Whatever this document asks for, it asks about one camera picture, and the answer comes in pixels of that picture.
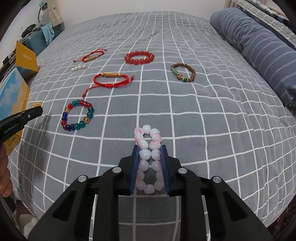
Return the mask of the person's left hand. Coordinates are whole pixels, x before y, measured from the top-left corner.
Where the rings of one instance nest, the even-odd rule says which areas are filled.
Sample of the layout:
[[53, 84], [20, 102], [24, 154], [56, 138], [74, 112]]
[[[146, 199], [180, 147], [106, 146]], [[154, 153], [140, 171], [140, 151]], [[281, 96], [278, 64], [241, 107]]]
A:
[[13, 192], [11, 174], [8, 169], [8, 156], [4, 144], [1, 144], [0, 152], [0, 192], [3, 197], [9, 197]]

